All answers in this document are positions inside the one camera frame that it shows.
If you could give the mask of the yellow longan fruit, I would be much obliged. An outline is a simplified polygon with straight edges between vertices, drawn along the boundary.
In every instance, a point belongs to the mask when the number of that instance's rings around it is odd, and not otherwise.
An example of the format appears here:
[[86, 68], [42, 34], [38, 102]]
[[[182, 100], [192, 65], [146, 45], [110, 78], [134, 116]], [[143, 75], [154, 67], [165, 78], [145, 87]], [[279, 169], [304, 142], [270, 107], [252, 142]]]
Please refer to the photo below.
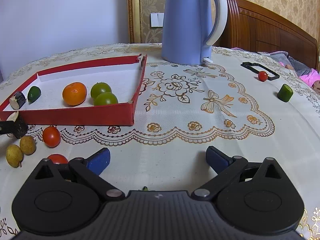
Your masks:
[[17, 168], [21, 166], [23, 153], [19, 146], [12, 144], [6, 149], [6, 160], [11, 167]]
[[20, 139], [20, 149], [25, 155], [32, 155], [36, 151], [36, 142], [32, 136], [25, 135]]

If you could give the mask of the white wall switch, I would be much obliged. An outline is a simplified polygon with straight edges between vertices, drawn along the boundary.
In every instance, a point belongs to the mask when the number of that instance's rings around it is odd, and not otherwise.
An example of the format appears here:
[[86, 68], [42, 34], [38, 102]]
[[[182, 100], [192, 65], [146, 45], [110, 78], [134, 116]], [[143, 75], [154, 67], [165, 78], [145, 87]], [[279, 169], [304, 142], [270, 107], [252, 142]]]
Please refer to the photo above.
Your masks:
[[162, 12], [151, 13], [150, 14], [150, 27], [152, 28], [162, 28], [164, 21], [164, 14]]

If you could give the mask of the pink and grey bedding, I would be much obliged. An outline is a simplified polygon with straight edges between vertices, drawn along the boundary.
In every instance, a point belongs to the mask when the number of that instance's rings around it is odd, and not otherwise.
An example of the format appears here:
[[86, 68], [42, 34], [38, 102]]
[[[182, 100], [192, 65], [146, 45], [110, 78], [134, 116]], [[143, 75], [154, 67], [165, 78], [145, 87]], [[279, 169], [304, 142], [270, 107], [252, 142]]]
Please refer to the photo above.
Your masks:
[[289, 55], [287, 51], [274, 51], [274, 52], [261, 52], [258, 54], [268, 56], [277, 61], [281, 66], [294, 70], [298, 77], [312, 88], [317, 94], [319, 94], [319, 72], [313, 68], [309, 68], [304, 63], [294, 59]]

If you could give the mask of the small green avocado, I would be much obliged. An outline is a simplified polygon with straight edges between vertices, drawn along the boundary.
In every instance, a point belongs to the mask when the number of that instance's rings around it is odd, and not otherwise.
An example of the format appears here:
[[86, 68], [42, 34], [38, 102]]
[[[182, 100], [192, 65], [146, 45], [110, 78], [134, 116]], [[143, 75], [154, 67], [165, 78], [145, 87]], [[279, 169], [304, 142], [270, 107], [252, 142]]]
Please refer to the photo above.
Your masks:
[[35, 102], [40, 96], [41, 96], [40, 88], [37, 86], [32, 86], [29, 89], [29, 92], [27, 95], [28, 102], [31, 104], [31, 103]]

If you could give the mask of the red shallow cardboard tray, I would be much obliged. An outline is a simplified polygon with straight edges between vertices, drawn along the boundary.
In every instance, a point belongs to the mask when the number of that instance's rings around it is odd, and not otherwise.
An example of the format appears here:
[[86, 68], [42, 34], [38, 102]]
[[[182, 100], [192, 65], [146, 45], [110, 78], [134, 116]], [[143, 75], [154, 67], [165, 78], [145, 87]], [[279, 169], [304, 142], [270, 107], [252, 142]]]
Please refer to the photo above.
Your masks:
[[132, 126], [147, 57], [82, 61], [41, 70], [1, 104], [29, 125]]

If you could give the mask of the orange tangerine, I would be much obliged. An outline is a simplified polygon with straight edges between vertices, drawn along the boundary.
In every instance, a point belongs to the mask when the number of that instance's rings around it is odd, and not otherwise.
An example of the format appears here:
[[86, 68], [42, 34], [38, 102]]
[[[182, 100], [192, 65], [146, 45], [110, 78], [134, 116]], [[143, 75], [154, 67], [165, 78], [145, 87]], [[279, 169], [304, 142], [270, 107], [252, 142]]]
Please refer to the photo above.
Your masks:
[[83, 83], [74, 82], [68, 84], [62, 91], [62, 98], [69, 106], [82, 104], [87, 96], [87, 88]]

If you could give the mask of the gold picture frame moulding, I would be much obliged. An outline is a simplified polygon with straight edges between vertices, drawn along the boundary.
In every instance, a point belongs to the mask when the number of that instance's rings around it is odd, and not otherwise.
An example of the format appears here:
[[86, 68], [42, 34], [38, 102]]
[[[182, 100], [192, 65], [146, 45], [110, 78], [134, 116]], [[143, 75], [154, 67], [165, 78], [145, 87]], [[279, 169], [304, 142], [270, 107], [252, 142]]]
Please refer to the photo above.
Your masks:
[[127, 0], [129, 38], [131, 43], [142, 42], [142, 7], [141, 0]]

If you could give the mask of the brown wooden headboard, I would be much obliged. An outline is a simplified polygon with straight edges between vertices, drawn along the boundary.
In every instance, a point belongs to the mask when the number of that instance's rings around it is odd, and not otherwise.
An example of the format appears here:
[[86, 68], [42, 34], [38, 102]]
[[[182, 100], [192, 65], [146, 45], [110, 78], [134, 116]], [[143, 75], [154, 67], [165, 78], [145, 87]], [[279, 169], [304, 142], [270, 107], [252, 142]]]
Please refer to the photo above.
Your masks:
[[282, 16], [247, 0], [227, 0], [228, 18], [217, 45], [247, 51], [287, 51], [290, 56], [318, 67], [318, 44], [306, 31]]

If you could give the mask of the green cucumber piece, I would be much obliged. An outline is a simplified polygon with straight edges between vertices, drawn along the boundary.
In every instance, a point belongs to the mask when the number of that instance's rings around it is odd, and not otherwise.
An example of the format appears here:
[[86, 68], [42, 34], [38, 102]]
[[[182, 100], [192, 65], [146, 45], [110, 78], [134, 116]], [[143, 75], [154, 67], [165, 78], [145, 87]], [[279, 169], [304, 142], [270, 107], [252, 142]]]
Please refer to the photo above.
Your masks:
[[289, 102], [292, 96], [293, 96], [293, 90], [287, 84], [283, 84], [279, 92], [277, 93], [277, 98], [282, 102]]

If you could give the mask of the green tomato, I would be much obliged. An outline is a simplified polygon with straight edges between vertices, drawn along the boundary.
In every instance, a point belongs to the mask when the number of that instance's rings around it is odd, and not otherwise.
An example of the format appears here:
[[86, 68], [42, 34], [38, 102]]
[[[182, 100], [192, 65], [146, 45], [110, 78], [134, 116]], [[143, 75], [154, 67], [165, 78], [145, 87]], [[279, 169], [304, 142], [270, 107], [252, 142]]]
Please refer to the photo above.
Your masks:
[[91, 88], [91, 98], [96, 99], [97, 96], [99, 96], [102, 93], [105, 92], [112, 92], [111, 87], [105, 83], [105, 82], [97, 82], [95, 85], [92, 86]]
[[101, 93], [94, 100], [95, 106], [113, 105], [117, 103], [117, 97], [111, 92]]

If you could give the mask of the white lace tablecloth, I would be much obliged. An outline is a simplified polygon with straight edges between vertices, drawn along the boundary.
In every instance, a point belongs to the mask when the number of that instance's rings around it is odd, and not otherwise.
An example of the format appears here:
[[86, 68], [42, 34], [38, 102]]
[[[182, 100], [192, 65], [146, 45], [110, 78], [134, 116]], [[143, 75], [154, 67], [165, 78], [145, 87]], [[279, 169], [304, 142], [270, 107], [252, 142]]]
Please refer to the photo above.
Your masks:
[[[15, 138], [1, 136], [1, 239], [18, 233], [12, 201], [37, 163], [52, 153], [72, 159], [107, 147], [111, 163], [102, 177], [123, 191], [193, 191], [214, 176], [204, 157], [210, 145], [249, 161], [276, 158], [304, 201], [299, 234], [319, 239], [319, 95], [269, 57], [214, 47], [211, 64], [184, 66], [162, 60], [159, 44], [78, 49], [13, 72], [1, 83], [1, 99], [40, 70], [135, 54], [146, 55], [148, 61], [133, 126], [59, 126], [61, 143], [48, 148], [42, 140], [44, 127], [30, 125], [37, 150], [20, 168], [5, 159]], [[280, 78], [261, 82], [243, 62], [262, 64]], [[277, 98], [283, 84], [293, 90], [289, 102]]]

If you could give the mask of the black rectangular plastic frame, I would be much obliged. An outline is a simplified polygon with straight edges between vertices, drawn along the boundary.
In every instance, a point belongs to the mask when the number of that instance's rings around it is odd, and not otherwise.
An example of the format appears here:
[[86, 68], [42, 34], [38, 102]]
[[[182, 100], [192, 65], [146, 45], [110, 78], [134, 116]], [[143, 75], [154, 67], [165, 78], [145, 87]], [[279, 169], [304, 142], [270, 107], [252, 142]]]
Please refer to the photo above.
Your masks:
[[274, 81], [280, 78], [280, 75], [278, 73], [259, 63], [243, 62], [241, 66], [257, 75], [259, 75], [260, 72], [265, 72], [266, 73], [265, 79], [268, 81]]

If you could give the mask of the small red cherry tomato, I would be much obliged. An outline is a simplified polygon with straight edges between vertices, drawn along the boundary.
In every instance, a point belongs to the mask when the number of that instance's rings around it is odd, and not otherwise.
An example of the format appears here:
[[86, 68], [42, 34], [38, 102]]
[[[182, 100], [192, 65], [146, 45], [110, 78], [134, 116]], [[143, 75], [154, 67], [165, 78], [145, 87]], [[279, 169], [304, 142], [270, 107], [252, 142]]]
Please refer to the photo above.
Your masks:
[[261, 81], [261, 82], [265, 82], [265, 81], [268, 79], [268, 74], [267, 74], [267, 72], [265, 72], [265, 71], [260, 71], [260, 72], [258, 73], [258, 79], [259, 79], [259, 81]]

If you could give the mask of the blue electric kettle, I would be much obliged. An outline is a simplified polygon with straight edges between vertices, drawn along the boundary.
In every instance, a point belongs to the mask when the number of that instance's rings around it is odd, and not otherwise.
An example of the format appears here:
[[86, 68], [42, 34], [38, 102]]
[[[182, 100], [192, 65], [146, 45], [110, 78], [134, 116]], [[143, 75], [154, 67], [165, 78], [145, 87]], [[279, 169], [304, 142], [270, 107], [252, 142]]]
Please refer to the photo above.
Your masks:
[[177, 64], [212, 63], [211, 47], [227, 17], [227, 0], [165, 0], [162, 58]]

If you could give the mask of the dark sugarcane piece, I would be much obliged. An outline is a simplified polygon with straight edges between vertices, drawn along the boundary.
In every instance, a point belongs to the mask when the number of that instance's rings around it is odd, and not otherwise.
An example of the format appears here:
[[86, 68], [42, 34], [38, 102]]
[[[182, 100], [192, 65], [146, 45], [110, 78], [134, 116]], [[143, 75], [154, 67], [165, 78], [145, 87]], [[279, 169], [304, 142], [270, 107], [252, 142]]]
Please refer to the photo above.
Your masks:
[[21, 139], [26, 135], [28, 131], [28, 125], [24, 122], [19, 111], [16, 111], [9, 115], [7, 121], [10, 122], [10, 127], [12, 128], [12, 131], [10, 133], [12, 133], [15, 138]]
[[24, 94], [20, 91], [17, 91], [14, 95], [12, 95], [9, 99], [10, 106], [14, 110], [19, 110], [26, 102], [26, 98]]

